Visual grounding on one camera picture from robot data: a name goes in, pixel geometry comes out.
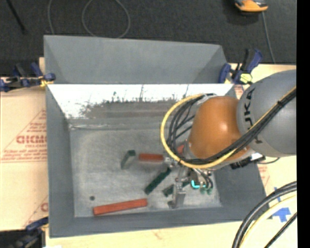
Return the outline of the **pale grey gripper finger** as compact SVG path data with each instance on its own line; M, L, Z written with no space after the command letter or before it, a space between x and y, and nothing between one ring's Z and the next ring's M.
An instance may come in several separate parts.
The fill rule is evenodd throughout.
M176 185L175 191L175 207L182 207L186 192L181 185Z
M171 209L176 208L176 190L174 187L171 187L171 189L168 192L168 196L170 196L170 200L168 201L168 206Z

